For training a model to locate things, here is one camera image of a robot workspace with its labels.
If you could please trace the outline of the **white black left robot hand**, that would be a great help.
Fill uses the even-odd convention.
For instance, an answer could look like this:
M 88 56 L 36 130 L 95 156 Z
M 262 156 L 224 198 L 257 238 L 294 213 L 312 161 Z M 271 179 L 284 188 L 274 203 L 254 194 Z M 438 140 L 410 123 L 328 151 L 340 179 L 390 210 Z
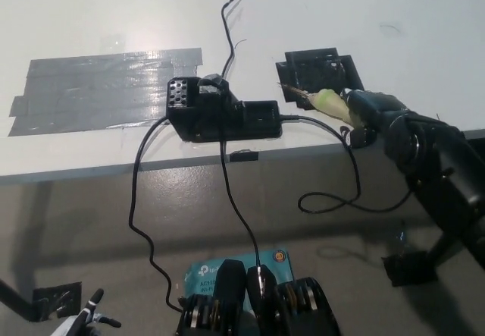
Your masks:
M 96 311 L 96 308 L 104 296 L 104 290 L 99 288 L 87 301 L 85 306 L 76 316 L 69 316 L 52 333 L 51 336 L 80 336 L 100 335 L 101 332 L 95 327 L 96 323 L 120 328 L 122 324 L 111 317 Z

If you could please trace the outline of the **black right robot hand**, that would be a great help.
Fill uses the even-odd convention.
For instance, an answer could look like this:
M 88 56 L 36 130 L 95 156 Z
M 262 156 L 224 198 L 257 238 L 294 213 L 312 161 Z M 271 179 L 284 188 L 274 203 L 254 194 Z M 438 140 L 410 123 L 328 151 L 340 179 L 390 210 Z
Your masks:
M 456 159 L 470 149 L 457 127 L 420 115 L 393 95 L 345 89 L 340 96 L 352 118 L 382 136 L 386 156 L 403 174 L 417 174 L 428 162 L 435 167 L 444 155 Z

